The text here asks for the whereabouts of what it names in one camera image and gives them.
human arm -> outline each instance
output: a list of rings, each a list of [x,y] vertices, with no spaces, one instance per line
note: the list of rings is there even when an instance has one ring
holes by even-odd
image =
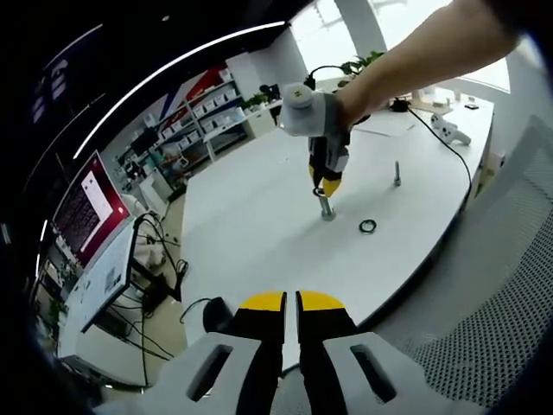
[[[350,126],[387,99],[485,67],[516,44],[484,0],[454,0],[336,93],[341,123]]]

office room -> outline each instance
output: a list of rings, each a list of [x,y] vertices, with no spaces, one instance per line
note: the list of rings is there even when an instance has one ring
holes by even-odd
[[[56,379],[98,413],[499,405],[553,310],[553,105],[483,2],[244,0],[211,31],[162,2],[43,40],[2,235]]]

window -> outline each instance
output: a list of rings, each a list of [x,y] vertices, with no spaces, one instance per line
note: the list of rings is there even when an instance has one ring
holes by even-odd
[[[377,16],[388,49],[405,39],[434,11],[451,0],[368,0]],[[501,59],[492,65],[461,77],[509,92],[507,62]]]
[[[292,34],[308,72],[323,65],[341,65],[357,54],[352,37],[334,0],[318,0],[292,21]],[[344,76],[339,69],[322,69],[317,80]]]

